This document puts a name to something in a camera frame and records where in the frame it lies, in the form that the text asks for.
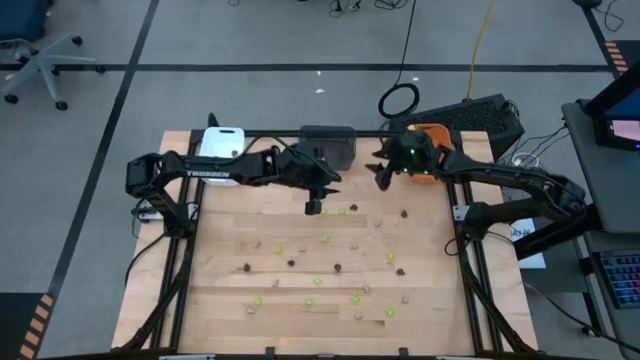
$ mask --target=office chair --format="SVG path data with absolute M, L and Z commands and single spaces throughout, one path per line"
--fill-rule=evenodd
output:
M 80 36 L 67 34 L 40 51 L 33 47 L 33 43 L 44 36 L 47 8 L 52 2 L 51 0 L 0 0 L 0 49 L 8 49 L 16 60 L 24 64 L 0 91 L 4 95 L 4 100 L 10 104 L 17 104 L 19 100 L 11 92 L 40 72 L 55 101 L 56 109 L 67 110 L 68 105 L 59 98 L 53 79 L 60 74 L 56 65 L 95 65 L 98 73 L 105 72 L 103 65 L 96 65 L 96 59 L 56 54 L 56 51 L 70 44 L 81 46 Z

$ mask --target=wooden table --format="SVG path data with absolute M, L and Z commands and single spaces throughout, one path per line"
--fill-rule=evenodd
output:
M 462 137 L 467 154 L 491 161 L 486 133 Z M 189 132 L 166 132 L 160 152 L 185 154 L 188 139 Z M 271 144 L 263 139 L 252 150 Z M 376 138 L 358 138 L 351 170 L 332 186 L 341 193 L 323 201 L 327 215 L 305 216 L 308 195 L 296 189 L 206 188 L 180 352 L 264 354 L 266 347 L 275 347 L 277 354 L 393 355 L 406 347 L 411 355 L 473 354 L 458 259 L 443 251 L 453 237 L 445 186 L 416 185 L 397 176 L 388 191 L 378 190 L 364 164 L 378 162 L 370 154 L 379 147 Z M 174 181 L 167 191 L 177 197 L 179 187 Z M 476 201 L 502 201 L 496 186 L 473 183 L 472 190 Z M 461 188 L 457 194 L 461 197 Z M 352 204 L 356 211 L 349 209 Z M 491 230 L 510 236 L 506 225 Z M 143 225 L 136 252 L 161 232 L 161 222 Z M 126 342 L 156 304 L 168 243 L 158 244 L 133 268 L 114 346 Z M 487 237 L 484 248 L 496 305 L 524 341 L 537 347 L 512 246 Z M 243 271 L 245 263 L 250 272 Z M 405 276 L 396 274 L 399 268 Z M 484 346 L 490 349 L 479 302 L 478 309 Z M 168 344 L 172 317 L 173 307 L 161 344 Z

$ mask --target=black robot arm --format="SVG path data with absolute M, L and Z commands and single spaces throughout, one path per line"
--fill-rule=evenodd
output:
M 278 184 L 309 191 L 305 214 L 317 215 L 320 200 L 337 190 L 327 189 L 340 175 L 322 159 L 322 151 L 306 145 L 287 146 L 283 152 L 271 147 L 235 158 L 182 156 L 174 151 L 147 154 L 127 164 L 126 191 L 144 198 L 163 216 L 167 234 L 184 238 L 193 231 L 188 207 L 177 204 L 164 187 L 177 178 L 233 179 L 240 185 Z
M 477 181 L 511 187 L 531 195 L 529 199 L 496 205 L 471 204 L 462 223 L 463 232 L 471 239 L 483 239 L 495 223 L 512 223 L 539 216 L 554 222 L 568 222 L 585 209 L 584 190 L 564 176 L 552 175 L 542 169 L 475 161 L 462 152 L 433 146 L 424 132 L 409 131 L 387 139 L 382 149 L 373 155 L 389 160 L 386 167 L 367 165 L 376 174 L 376 183 L 381 190 L 389 187 L 394 173 L 404 172 L 410 176 L 433 175 L 444 183 Z

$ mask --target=chair wheel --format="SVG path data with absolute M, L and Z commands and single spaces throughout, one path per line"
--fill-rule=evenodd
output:
M 4 96 L 4 101 L 8 102 L 9 104 L 17 104 L 18 103 L 18 97 L 15 95 L 5 95 Z
M 61 110 L 61 111 L 65 111 L 69 108 L 69 105 L 67 105 L 66 102 L 64 101 L 56 101 L 56 109 Z
M 76 46 L 82 45 L 82 38 L 80 36 L 74 36 L 71 41 L 76 44 Z

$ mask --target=yellow cable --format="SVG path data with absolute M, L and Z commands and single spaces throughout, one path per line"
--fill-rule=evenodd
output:
M 484 16 L 484 21 L 482 22 L 482 27 L 480 28 L 480 34 L 478 34 L 478 41 L 476 41 L 476 47 L 473 48 L 473 57 L 471 58 L 471 70 L 469 70 L 469 87 L 467 88 L 467 99 L 471 99 L 471 88 L 473 87 L 473 67 L 476 64 L 476 54 L 478 53 L 478 48 L 480 47 L 480 42 L 482 41 L 482 35 L 484 35 L 484 29 L 487 27 L 487 23 L 489 22 L 489 16 L 491 15 L 491 10 L 493 9 L 493 4 L 496 0 L 491 0 L 489 3 L 489 8 L 487 9 L 487 14 Z

